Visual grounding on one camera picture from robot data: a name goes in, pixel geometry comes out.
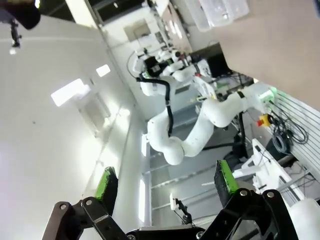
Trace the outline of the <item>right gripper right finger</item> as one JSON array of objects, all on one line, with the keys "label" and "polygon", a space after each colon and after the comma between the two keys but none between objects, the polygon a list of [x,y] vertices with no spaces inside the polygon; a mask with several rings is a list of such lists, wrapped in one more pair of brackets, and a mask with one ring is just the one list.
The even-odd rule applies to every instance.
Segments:
[{"label": "right gripper right finger", "polygon": [[239,187],[226,160],[216,162],[214,184],[223,208],[201,240],[230,240],[242,221],[255,222],[261,240],[298,239],[279,191],[256,193]]}]

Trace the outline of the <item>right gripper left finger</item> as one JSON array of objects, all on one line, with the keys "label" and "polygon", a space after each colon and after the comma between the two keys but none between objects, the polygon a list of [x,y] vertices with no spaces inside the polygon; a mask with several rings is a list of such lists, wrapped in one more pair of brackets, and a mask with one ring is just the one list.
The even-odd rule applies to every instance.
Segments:
[{"label": "right gripper left finger", "polygon": [[103,170],[95,196],[72,205],[57,202],[44,231],[45,240],[78,240],[85,229],[93,228],[102,240],[137,240],[135,233],[124,233],[112,215],[118,194],[115,168]]}]

